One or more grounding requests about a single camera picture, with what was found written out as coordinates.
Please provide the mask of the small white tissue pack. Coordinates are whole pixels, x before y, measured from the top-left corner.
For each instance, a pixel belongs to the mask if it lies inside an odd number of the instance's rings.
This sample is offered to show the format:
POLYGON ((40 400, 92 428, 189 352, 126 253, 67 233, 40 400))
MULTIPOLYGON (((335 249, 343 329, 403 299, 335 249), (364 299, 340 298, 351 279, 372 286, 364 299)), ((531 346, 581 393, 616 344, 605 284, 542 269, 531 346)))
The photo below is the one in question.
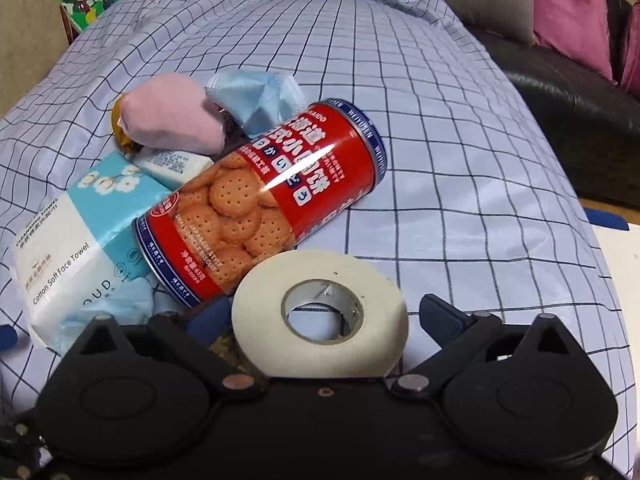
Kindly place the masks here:
POLYGON ((152 148, 142 148, 131 161, 171 191, 178 190, 214 164, 208 156, 152 148))

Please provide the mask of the yellow and navy soft toy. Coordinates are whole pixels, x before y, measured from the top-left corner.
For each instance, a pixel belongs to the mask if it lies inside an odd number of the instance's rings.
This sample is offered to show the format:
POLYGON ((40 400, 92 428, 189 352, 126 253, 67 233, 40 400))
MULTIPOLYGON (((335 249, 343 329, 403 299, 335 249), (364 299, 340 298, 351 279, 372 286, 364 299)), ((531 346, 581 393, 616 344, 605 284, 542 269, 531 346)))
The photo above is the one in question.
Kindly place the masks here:
POLYGON ((131 140, 126 135, 124 127, 120 124, 120 103, 124 97, 121 94, 114 102, 111 111, 111 127, 115 142, 118 148, 126 154, 138 154, 142 150, 142 145, 131 140))

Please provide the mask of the pink cushion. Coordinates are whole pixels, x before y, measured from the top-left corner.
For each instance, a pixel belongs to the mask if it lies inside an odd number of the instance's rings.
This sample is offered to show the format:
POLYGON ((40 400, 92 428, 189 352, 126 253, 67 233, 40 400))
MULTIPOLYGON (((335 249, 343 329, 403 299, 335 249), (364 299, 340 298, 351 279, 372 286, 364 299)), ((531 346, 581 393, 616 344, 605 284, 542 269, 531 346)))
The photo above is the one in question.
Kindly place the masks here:
POLYGON ((634 3, 629 15, 620 88, 636 98, 640 96, 640 0, 634 3))
POLYGON ((606 0, 534 0, 538 46, 613 80, 606 0))

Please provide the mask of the red biscuit tin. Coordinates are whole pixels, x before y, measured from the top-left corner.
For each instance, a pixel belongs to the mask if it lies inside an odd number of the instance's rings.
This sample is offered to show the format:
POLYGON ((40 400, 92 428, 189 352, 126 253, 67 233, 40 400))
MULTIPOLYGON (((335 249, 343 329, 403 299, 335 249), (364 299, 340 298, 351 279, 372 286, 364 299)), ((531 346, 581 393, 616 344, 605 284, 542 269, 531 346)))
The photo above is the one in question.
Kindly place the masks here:
POLYGON ((160 284, 195 309, 371 193, 386 170, 372 120, 325 99, 180 186, 137 218, 134 235, 160 284))

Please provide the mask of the blue face mask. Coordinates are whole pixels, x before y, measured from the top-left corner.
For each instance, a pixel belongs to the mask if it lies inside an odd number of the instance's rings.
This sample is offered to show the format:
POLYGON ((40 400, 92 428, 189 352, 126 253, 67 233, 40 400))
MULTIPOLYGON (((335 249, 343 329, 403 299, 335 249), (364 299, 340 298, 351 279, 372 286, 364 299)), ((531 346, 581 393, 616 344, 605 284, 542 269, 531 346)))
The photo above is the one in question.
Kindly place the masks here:
POLYGON ((205 93, 250 139, 286 122, 308 105, 294 77, 281 72, 227 70, 216 73, 206 84, 205 93))

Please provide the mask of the white tape roll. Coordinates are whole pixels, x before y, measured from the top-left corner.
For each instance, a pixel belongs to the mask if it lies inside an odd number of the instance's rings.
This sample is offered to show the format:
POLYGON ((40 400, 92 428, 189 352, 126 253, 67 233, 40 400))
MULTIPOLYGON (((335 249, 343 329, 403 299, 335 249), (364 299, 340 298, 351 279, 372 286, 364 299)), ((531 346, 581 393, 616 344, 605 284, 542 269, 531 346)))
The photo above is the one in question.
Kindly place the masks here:
POLYGON ((267 377, 384 377, 409 333, 400 290, 373 266, 326 250, 259 263, 232 301, 236 343, 267 377))

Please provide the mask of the checkered white tablecloth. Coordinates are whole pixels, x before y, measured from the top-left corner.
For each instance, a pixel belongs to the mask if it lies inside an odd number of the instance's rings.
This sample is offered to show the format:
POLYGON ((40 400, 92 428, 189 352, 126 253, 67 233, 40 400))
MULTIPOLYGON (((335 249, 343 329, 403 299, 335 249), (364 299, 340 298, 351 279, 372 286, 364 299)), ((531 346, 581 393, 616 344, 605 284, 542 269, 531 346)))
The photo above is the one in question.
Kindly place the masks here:
POLYGON ((16 234, 113 151, 116 96, 181 72, 286 70, 309 101, 363 110, 386 147, 370 195, 306 240, 508 323, 557 315, 610 384, 605 455, 631 472, 637 383, 597 237, 533 114, 444 0, 122 0, 1 122, 1 318, 26 327, 16 234))

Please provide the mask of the black leather sofa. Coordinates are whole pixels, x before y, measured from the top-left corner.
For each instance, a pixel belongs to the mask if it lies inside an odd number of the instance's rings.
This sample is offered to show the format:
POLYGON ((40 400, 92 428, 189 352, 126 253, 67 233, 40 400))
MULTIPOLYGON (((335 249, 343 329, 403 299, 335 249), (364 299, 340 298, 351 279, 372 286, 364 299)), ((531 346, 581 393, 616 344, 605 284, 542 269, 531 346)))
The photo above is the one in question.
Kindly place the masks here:
POLYGON ((637 208, 638 99, 548 48, 470 32, 520 92, 577 194, 637 208))

